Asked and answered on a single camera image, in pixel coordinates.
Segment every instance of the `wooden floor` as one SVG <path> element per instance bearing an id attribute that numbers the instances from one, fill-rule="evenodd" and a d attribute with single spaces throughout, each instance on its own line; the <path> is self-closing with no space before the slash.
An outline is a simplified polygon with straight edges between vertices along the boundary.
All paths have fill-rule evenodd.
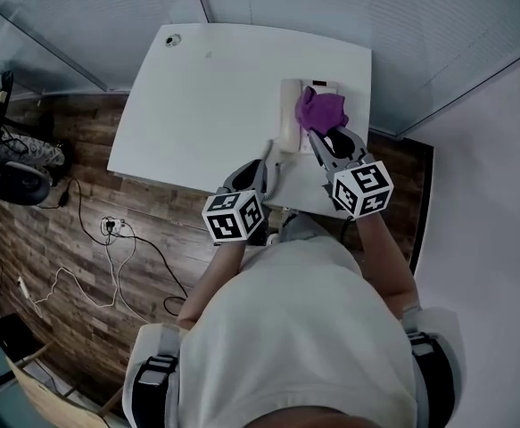
<path id="1" fill-rule="evenodd" d="M 43 111 L 53 111 L 54 135 L 69 138 L 75 150 L 70 175 L 83 188 L 86 229 L 102 240 L 101 218 L 124 218 L 137 235 L 161 249 L 189 290 L 214 254 L 200 215 L 205 195 L 107 172 L 126 100 L 126 96 L 59 97 L 43 100 L 39 107 L 35 101 L 17 102 L 11 103 L 8 115 L 31 124 Z M 431 153 L 419 144 L 396 143 L 375 135 L 369 137 L 369 149 L 384 161 L 392 176 L 395 189 L 384 217 L 405 257 L 410 259 Z M 61 181 L 45 204 L 57 203 L 68 180 Z M 280 212 L 274 211 L 270 224 L 277 226 L 279 218 Z M 316 220 L 339 234 L 341 221 L 321 217 Z M 360 259 L 355 226 L 350 228 L 345 243 Z M 109 247 L 111 257 L 123 261 L 132 245 L 132 240 L 118 240 Z M 47 365 L 68 383 L 80 382 L 81 392 L 103 403 L 122 385 L 129 351 L 143 322 L 120 301 L 116 308 L 96 309 L 64 273 L 60 274 L 54 295 L 40 305 L 40 318 L 21 297 L 16 280 L 22 276 L 32 297 L 38 300 L 47 295 L 59 267 L 72 271 L 84 291 L 98 303 L 111 302 L 113 289 L 105 248 L 93 243 L 81 230 L 75 183 L 70 189 L 70 201 L 62 209 L 41 210 L 0 202 L 0 312 L 18 312 L 42 342 L 55 339 L 58 345 L 46 354 Z M 121 286 L 127 302 L 142 316 L 152 322 L 173 322 L 162 301 L 182 292 L 150 246 L 138 244 L 136 255 L 121 272 Z"/>

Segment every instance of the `black backpack strap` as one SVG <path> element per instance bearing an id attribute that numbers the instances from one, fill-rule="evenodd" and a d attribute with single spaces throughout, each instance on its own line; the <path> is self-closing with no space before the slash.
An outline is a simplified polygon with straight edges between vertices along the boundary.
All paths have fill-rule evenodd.
<path id="1" fill-rule="evenodd" d="M 428 428 L 443 428 L 456 405 L 450 362 L 435 336 L 418 333 L 409 339 L 428 394 Z"/>
<path id="2" fill-rule="evenodd" d="M 402 326 L 417 363 L 415 370 L 421 374 L 417 375 L 418 426 L 443 428 L 454 413 L 457 401 L 455 381 L 458 377 L 440 345 L 442 338 L 418 331 L 417 313 L 420 310 L 419 306 L 410 307 L 402 316 Z"/>
<path id="3" fill-rule="evenodd" d="M 172 382 L 177 365 L 178 358 L 173 355 L 156 355 L 141 365 L 133 383 L 131 401 L 137 428 L 168 428 L 171 425 L 170 417 L 176 417 L 176 412 L 165 413 L 167 407 L 178 404 L 177 395 L 174 400 L 178 382 Z"/>

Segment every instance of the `black and white cube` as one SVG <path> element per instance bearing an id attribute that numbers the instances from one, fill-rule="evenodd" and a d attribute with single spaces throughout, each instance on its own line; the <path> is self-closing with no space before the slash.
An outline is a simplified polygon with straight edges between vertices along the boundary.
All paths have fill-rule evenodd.
<path id="1" fill-rule="evenodd" d="M 385 209 L 393 189 L 386 167 L 376 161 L 335 173 L 333 198 L 354 218 L 361 218 Z"/>
<path id="2" fill-rule="evenodd" d="M 245 241 L 264 219 L 255 190 L 208 197 L 202 217 L 215 243 Z"/>

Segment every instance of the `black cable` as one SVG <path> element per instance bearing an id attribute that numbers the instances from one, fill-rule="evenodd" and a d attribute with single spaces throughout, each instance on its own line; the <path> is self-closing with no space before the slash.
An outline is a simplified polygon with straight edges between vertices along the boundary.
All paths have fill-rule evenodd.
<path id="1" fill-rule="evenodd" d="M 119 234 L 114 234 L 115 236 L 118 236 L 119 238 L 128 238 L 128 239 L 136 239 L 138 241 L 141 241 L 143 243 L 147 243 L 147 244 L 150 244 L 158 253 L 159 255 L 161 256 L 161 259 L 162 259 L 162 262 L 164 263 L 164 266 L 166 267 L 166 269 L 169 271 L 170 275 L 172 276 L 172 278 L 174 279 L 174 282 L 177 283 L 177 285 L 180 287 L 180 290 L 182 290 L 182 293 L 185 295 L 185 298 L 181 297 L 181 296 L 168 296 L 167 298 L 165 298 L 162 302 L 162 306 L 164 307 L 164 309 L 169 313 L 171 314 L 173 317 L 177 317 L 178 316 L 178 313 L 176 312 L 172 312 L 168 307 L 167 307 L 167 302 L 168 301 L 171 301 L 171 300 L 180 300 L 180 301 L 186 301 L 186 298 L 188 298 L 188 293 L 186 292 L 186 289 L 185 287 L 180 283 L 180 281 L 178 281 L 177 277 L 174 275 L 174 273 L 172 272 L 172 269 L 170 269 L 170 266 L 169 266 L 169 263 L 168 261 L 164 258 L 164 255 L 162 254 L 161 250 L 154 244 L 154 243 L 151 243 L 149 240 L 147 239 L 144 239 L 144 238 L 141 238 L 140 236 L 126 236 L 126 235 L 119 235 Z"/>
<path id="2" fill-rule="evenodd" d="M 10 133 L 10 130 L 8 130 L 8 128 L 6 128 L 6 126 L 4 124 L 1 124 L 1 127 L 4 129 L 4 131 L 8 134 L 8 136 L 10 137 L 10 139 L 3 139 L 1 142 L 0 142 L 0 145 L 2 144 L 5 144 L 6 147 L 8 149 L 10 149 L 10 151 L 12 151 L 13 153 L 16 153 L 18 155 L 23 155 L 25 153 L 29 153 L 29 148 L 28 148 L 28 145 L 25 144 L 23 141 L 21 141 L 19 138 L 14 138 L 12 136 L 12 134 Z M 17 141 L 19 142 L 21 145 L 23 145 L 26 149 L 24 151 L 16 151 L 14 150 L 11 146 L 9 146 L 7 143 L 11 142 L 11 141 Z"/>
<path id="3" fill-rule="evenodd" d="M 350 224 L 354 224 L 355 220 L 352 217 L 347 217 L 345 221 L 343 222 L 343 227 L 341 228 L 341 238 L 340 243 L 344 244 L 345 234 L 347 233 L 347 228 L 349 228 Z"/>
<path id="4" fill-rule="evenodd" d="M 75 181 L 77 184 L 78 184 L 78 189 L 79 189 L 79 207 L 78 207 L 78 215 L 79 215 L 79 223 L 81 225 L 81 229 L 83 230 L 83 233 L 85 233 L 87 236 L 89 236 L 93 241 L 95 241 L 97 244 L 100 244 L 102 246 L 104 245 L 107 245 L 105 243 L 102 243 L 101 241 L 97 241 L 86 229 L 85 229 L 85 226 L 83 225 L 83 218 L 81 218 L 81 198 L 83 197 L 83 193 L 81 193 L 81 184 L 79 183 L 79 181 L 75 178 L 75 177 L 72 177 L 70 182 L 67 184 L 67 189 L 66 191 L 68 192 L 70 190 L 70 185 L 71 185 L 71 182 L 72 181 Z"/>
<path id="5" fill-rule="evenodd" d="M 82 203 L 82 197 L 83 197 L 83 193 L 81 192 L 81 184 L 79 183 L 79 181 L 75 178 L 75 177 L 72 177 L 70 179 L 70 182 L 67 184 L 67 187 L 65 188 L 65 191 L 62 193 L 62 196 L 60 197 L 60 200 L 59 200 L 59 203 L 57 205 L 57 207 L 51 207 L 51 208 L 47 208 L 47 207 L 41 207 L 38 205 L 39 208 L 42 208 L 44 210 L 46 209 L 57 209 L 57 208 L 60 208 L 60 207 L 63 207 L 65 206 L 65 204 L 67 203 L 67 200 L 68 200 L 68 197 L 69 197 L 69 190 L 70 190 L 70 186 L 71 186 L 71 182 L 75 181 L 78 185 L 78 190 L 79 190 L 79 206 L 78 206 L 78 216 L 79 216 L 79 223 L 81 225 L 81 229 L 83 230 L 83 232 L 89 236 L 93 241 L 95 241 L 97 244 L 100 244 L 102 246 L 109 246 L 113 243 L 115 243 L 115 241 L 117 241 L 117 239 L 115 239 L 115 241 L 113 241 L 111 243 L 111 236 L 115 236 L 116 238 L 128 238 L 128 239 L 136 239 L 138 241 L 141 241 L 143 243 L 147 243 L 149 245 L 151 245 L 158 253 L 159 255 L 161 256 L 161 259 L 162 259 L 162 262 L 164 263 L 164 266 L 166 267 L 166 269 L 169 271 L 170 275 L 172 276 L 172 278 L 174 279 L 174 281 L 177 283 L 177 285 L 180 287 L 180 290 L 182 290 L 182 293 L 185 295 L 185 298 L 181 297 L 181 296 L 169 296 L 167 298 L 164 299 L 164 301 L 162 302 L 162 306 L 164 307 L 164 309 L 169 313 L 171 314 L 173 317 L 176 317 L 178 316 L 178 313 L 175 313 L 175 312 L 172 312 L 168 307 L 167 307 L 167 302 L 170 301 L 170 300 L 180 300 L 180 301 L 186 301 L 186 298 L 188 297 L 188 293 L 186 292 L 186 289 L 185 287 L 180 283 L 180 281 L 178 281 L 177 277 L 174 275 L 174 273 L 172 272 L 172 269 L 170 269 L 170 266 L 169 266 L 169 263 L 168 261 L 164 258 L 164 255 L 162 254 L 161 250 L 152 242 L 150 242 L 149 240 L 147 239 L 144 239 L 144 238 L 141 238 L 140 236 L 136 236 L 136 235 L 133 235 L 133 236 L 127 236 L 127 235 L 120 235 L 120 234 L 117 234 L 117 233 L 113 233 L 112 230 L 108 230 L 108 233 L 104 233 L 103 232 L 103 226 L 101 225 L 103 223 L 103 218 L 101 219 L 101 223 L 99 225 L 99 227 L 101 228 L 101 234 L 103 236 L 107 236 L 107 242 L 106 243 L 102 243 L 100 241 L 97 241 L 86 229 L 85 229 L 85 226 L 83 225 L 83 218 L 81 217 L 81 203 Z M 106 219 L 109 219 L 109 220 L 117 220 L 116 218 L 112 218 L 110 216 L 107 216 L 107 217 L 104 217 Z"/>
<path id="6" fill-rule="evenodd" d="M 46 374 L 49 376 L 49 378 L 52 380 L 52 384 L 54 385 L 55 392 L 61 395 L 60 391 L 57 390 L 57 385 L 55 384 L 55 379 L 52 377 L 52 375 L 49 374 L 49 373 L 45 370 L 45 368 L 44 368 L 43 366 L 41 366 L 41 365 L 37 362 L 37 360 L 34 360 L 34 363 L 35 363 L 36 365 L 38 365 L 39 367 L 41 367 L 41 368 L 42 368 L 42 371 L 43 371 L 44 373 L 46 373 Z"/>

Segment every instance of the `purple cloth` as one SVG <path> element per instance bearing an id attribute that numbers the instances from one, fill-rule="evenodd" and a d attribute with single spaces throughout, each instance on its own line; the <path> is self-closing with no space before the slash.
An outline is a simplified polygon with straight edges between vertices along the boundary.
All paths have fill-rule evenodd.
<path id="1" fill-rule="evenodd" d="M 333 127 L 347 125 L 349 116 L 343 111 L 345 97 L 336 94 L 318 95 L 313 87 L 305 87 L 295 104 L 295 118 L 306 130 L 317 130 L 326 136 Z"/>

